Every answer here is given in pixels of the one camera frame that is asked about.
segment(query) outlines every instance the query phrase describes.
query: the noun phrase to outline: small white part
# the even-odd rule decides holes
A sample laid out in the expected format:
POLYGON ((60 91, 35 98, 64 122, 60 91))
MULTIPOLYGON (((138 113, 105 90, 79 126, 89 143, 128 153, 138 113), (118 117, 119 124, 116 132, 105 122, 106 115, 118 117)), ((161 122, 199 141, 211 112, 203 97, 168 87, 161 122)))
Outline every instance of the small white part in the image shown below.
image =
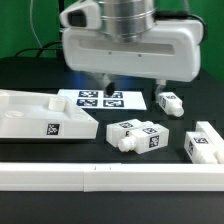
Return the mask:
POLYGON ((187 132, 184 148, 191 161, 195 164, 217 164, 217 149, 203 132, 187 132))
POLYGON ((153 125, 151 121, 141 122, 138 119, 109 124, 107 125, 106 140, 116 148, 118 141, 128 136, 130 130, 150 125, 153 125))
POLYGON ((183 101, 173 92, 163 92, 159 94, 159 105, 168 115, 181 117, 184 114, 183 101))
POLYGON ((219 164, 224 164, 224 140, 217 133, 217 131, 211 126, 207 121, 198 121, 196 124, 196 131, 204 132, 213 142, 217 148, 217 153, 215 154, 219 164))
POLYGON ((118 142, 122 152, 134 150, 138 154, 152 151, 168 145, 169 130, 159 124, 134 129, 129 136, 118 142))
POLYGON ((166 86, 166 80, 165 79, 156 79, 156 84, 161 86, 166 86))
POLYGON ((137 140, 134 136, 125 137, 118 142, 118 148, 121 152, 132 151, 136 147, 137 140))
POLYGON ((49 110, 55 112, 62 112, 65 109, 66 99, 60 96, 53 96, 49 100, 49 110))

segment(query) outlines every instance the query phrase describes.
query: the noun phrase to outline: black table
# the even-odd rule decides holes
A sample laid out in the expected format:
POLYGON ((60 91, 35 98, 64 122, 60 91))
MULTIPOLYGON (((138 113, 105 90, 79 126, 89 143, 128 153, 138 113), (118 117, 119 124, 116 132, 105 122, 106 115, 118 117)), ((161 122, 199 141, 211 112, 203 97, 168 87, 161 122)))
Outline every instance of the black table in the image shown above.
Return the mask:
MULTIPOLYGON (((0 88, 57 93, 59 89, 101 89, 89 74, 70 71, 56 59, 0 60, 0 88)), ((154 103, 151 79, 111 76, 117 90, 141 91, 148 108, 87 110, 99 121, 95 140, 0 141, 1 162, 57 163, 190 163, 183 148, 186 131, 196 121, 209 121, 224 136, 223 84, 205 71, 191 83, 168 82, 165 91, 183 101, 181 118, 167 116, 154 103), (160 123, 170 130, 169 145, 137 155, 121 153, 105 140, 106 125, 137 118, 160 123)), ((219 192, 0 192, 1 223, 222 223, 224 193, 219 192)))

